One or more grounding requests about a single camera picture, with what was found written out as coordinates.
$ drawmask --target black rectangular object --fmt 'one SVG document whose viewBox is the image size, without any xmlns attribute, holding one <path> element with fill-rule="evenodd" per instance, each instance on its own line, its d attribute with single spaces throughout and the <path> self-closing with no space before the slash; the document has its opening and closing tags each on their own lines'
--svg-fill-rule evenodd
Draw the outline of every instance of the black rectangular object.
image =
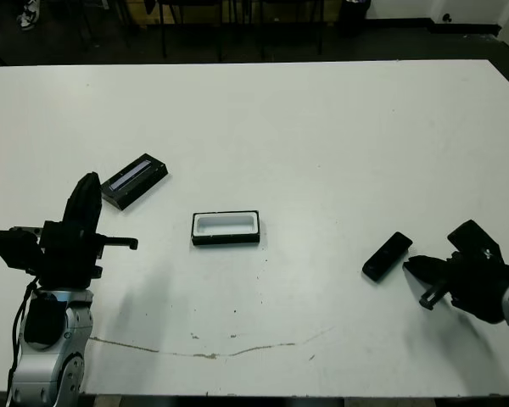
<svg viewBox="0 0 509 407">
<path fill-rule="evenodd" d="M 194 246 L 204 244 L 258 243 L 258 210 L 201 212 L 193 214 L 191 239 Z"/>
<path fill-rule="evenodd" d="M 362 271 L 375 282 L 400 259 L 400 257 L 413 244 L 409 237 L 398 231 L 364 264 Z"/>
<path fill-rule="evenodd" d="M 102 184 L 102 197 L 123 210 L 167 175 L 164 163 L 144 154 Z"/>
</svg>

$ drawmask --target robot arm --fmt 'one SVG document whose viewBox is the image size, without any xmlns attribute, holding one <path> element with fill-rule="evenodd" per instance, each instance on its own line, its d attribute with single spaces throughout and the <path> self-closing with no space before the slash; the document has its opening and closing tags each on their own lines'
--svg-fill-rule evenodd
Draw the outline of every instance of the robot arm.
<svg viewBox="0 0 509 407">
<path fill-rule="evenodd" d="M 0 256 L 6 264 L 36 277 L 14 320 L 8 406 L 77 403 L 92 331 L 92 293 L 87 289 L 93 278 L 102 275 L 96 260 L 105 245 L 137 249 L 137 239 L 96 233 L 101 208 L 100 181 L 90 173 L 78 182 L 62 221 L 48 220 L 43 228 L 0 231 Z"/>
<path fill-rule="evenodd" d="M 411 257 L 404 267 L 431 287 L 420 305 L 433 307 L 447 294 L 451 303 L 482 321 L 509 326 L 509 265 L 496 243 L 477 223 L 469 220 L 448 236 L 457 248 L 450 259 Z"/>
</svg>

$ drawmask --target white table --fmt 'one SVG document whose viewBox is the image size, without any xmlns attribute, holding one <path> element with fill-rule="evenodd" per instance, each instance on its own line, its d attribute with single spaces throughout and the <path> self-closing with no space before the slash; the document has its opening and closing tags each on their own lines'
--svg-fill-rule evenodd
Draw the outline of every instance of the white table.
<svg viewBox="0 0 509 407">
<path fill-rule="evenodd" d="M 509 394 L 509 328 L 422 309 L 392 233 L 444 258 L 475 219 L 509 263 L 509 83 L 486 61 L 0 68 L 0 229 L 59 220 L 142 153 L 171 175 L 104 203 L 87 393 Z M 192 213 L 258 209 L 258 247 L 195 248 Z M 0 259 L 0 390 L 29 281 Z"/>
</svg>

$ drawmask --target wall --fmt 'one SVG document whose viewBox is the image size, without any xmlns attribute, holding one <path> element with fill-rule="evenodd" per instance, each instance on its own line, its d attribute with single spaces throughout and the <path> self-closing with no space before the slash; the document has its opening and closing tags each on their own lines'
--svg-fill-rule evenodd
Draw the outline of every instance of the wall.
<svg viewBox="0 0 509 407">
<path fill-rule="evenodd" d="M 509 9 L 509 0 L 433 0 L 430 17 L 442 23 L 450 14 L 452 24 L 499 24 Z"/>
<path fill-rule="evenodd" d="M 368 19 L 418 19 L 429 17 L 433 0 L 372 0 Z"/>
</svg>

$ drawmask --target baseboard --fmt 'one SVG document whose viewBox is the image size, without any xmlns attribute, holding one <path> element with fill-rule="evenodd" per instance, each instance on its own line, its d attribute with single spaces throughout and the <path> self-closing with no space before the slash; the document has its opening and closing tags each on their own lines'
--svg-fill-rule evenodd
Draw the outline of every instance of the baseboard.
<svg viewBox="0 0 509 407">
<path fill-rule="evenodd" d="M 501 30 L 497 24 L 435 24 L 429 27 L 430 32 L 438 34 L 494 34 Z"/>
<path fill-rule="evenodd" d="M 433 24 L 431 19 L 366 19 L 364 20 L 364 26 L 366 27 L 382 27 L 382 28 L 393 28 L 393 27 L 429 27 Z"/>
<path fill-rule="evenodd" d="M 418 19 L 369 19 L 365 20 L 365 27 L 426 27 L 433 33 L 445 34 L 494 34 L 495 36 L 501 30 L 497 24 L 435 24 L 430 18 Z"/>
</svg>

